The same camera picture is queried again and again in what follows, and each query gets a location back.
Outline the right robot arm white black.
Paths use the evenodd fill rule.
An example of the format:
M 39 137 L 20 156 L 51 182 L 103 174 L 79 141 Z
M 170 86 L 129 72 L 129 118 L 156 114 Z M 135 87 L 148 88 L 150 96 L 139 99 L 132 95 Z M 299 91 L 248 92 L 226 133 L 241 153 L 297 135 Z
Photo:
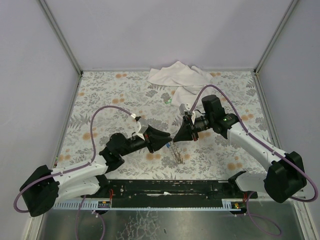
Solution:
M 262 165 L 265 173 L 236 174 L 235 183 L 243 192 L 266 193 L 274 201 L 283 203 L 306 186 L 304 165 L 298 153 L 287 153 L 244 129 L 235 114 L 225 112 L 216 95 L 205 96 L 201 101 L 204 115 L 200 117 L 195 116 L 189 104 L 179 106 L 183 118 L 174 142 L 197 141 L 201 132 L 212 129 L 244 149 Z

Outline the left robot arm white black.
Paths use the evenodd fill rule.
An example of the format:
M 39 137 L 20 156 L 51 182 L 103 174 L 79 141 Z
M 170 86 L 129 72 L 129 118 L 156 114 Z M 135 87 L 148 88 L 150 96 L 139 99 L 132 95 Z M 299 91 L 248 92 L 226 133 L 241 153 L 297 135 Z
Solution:
M 168 132 L 148 126 L 144 133 L 137 133 L 130 138 L 122 133 L 114 133 L 94 160 L 85 164 L 77 163 L 56 170 L 46 165 L 39 166 L 19 189 L 27 207 L 26 212 L 31 217 L 40 216 L 61 200 L 63 194 L 68 193 L 68 187 L 116 170 L 124 163 L 123 156 L 143 148 L 154 153 L 171 140 Z

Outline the white disc with keyrings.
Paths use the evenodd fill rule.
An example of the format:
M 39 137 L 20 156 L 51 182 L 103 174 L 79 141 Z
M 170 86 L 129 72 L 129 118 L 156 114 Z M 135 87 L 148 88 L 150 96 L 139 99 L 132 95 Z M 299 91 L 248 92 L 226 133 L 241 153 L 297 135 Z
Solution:
M 184 164 L 184 160 L 181 155 L 181 150 L 177 147 L 176 143 L 173 141 L 170 141 L 169 144 L 170 144 L 170 148 L 168 149 L 171 155 L 173 156 L 174 160 L 177 162 L 177 164 Z

